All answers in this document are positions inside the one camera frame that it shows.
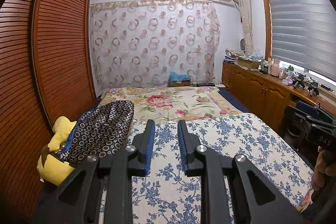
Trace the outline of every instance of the sheer curtain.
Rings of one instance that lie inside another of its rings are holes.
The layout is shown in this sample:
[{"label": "sheer curtain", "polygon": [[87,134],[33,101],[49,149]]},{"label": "sheer curtain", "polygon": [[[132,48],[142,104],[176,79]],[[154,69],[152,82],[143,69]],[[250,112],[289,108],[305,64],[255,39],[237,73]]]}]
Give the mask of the sheer curtain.
[{"label": "sheer curtain", "polygon": [[171,71],[196,83],[214,81],[220,26],[209,1],[94,4],[90,34],[93,74],[100,91],[167,86]]},{"label": "sheer curtain", "polygon": [[252,54],[253,39],[252,39],[252,12],[251,0],[238,0],[240,5],[240,14],[244,26],[245,52]]}]

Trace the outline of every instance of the hand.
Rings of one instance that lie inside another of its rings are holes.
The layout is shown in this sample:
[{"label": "hand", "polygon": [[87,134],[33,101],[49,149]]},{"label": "hand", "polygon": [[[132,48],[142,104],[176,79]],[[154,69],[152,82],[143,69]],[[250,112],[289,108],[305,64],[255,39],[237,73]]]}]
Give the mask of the hand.
[{"label": "hand", "polygon": [[336,164],[327,167],[327,163],[323,158],[323,148],[319,146],[319,156],[316,161],[314,174],[311,180],[311,186],[315,191],[324,185],[324,174],[328,176],[336,176]]}]

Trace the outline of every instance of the black patterned pillow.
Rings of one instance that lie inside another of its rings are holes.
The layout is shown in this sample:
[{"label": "black patterned pillow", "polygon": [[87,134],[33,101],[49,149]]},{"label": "black patterned pillow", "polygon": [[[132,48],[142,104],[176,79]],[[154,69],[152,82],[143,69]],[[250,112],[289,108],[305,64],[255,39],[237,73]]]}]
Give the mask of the black patterned pillow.
[{"label": "black patterned pillow", "polygon": [[100,157],[114,154],[126,146],[133,116],[131,101],[115,101],[84,112],[64,148],[56,153],[58,158],[75,164],[91,154]]}]

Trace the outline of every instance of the metal screw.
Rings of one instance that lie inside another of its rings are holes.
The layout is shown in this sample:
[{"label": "metal screw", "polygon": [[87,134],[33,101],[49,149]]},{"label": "metal screw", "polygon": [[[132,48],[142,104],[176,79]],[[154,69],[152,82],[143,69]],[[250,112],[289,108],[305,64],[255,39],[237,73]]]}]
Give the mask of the metal screw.
[{"label": "metal screw", "polygon": [[236,155],[236,160],[239,162],[243,162],[246,160],[246,157],[244,155],[238,154]]},{"label": "metal screw", "polygon": [[135,149],[137,149],[134,145],[127,145],[126,146],[126,151],[128,152],[133,152]]},{"label": "metal screw", "polygon": [[205,151],[207,151],[207,147],[205,145],[202,145],[202,144],[199,145],[199,146],[197,146],[196,149],[199,152],[205,152]]},{"label": "metal screw", "polygon": [[87,156],[87,160],[89,161],[89,162],[94,162],[94,161],[96,161],[98,159],[98,157],[96,156],[96,155],[94,155],[94,154],[92,154],[92,155],[88,155]]}]

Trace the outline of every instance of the wardrobe door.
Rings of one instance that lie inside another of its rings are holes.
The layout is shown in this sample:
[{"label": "wardrobe door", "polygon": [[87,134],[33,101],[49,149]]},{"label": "wardrobe door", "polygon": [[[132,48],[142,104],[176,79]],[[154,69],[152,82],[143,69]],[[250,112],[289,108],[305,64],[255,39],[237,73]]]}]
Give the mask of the wardrobe door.
[{"label": "wardrobe door", "polygon": [[88,53],[89,0],[36,0],[33,56],[51,124],[75,121],[95,100]]},{"label": "wardrobe door", "polygon": [[32,70],[33,6],[5,0],[0,7],[1,223],[28,222],[42,188],[37,160],[51,139]]}]

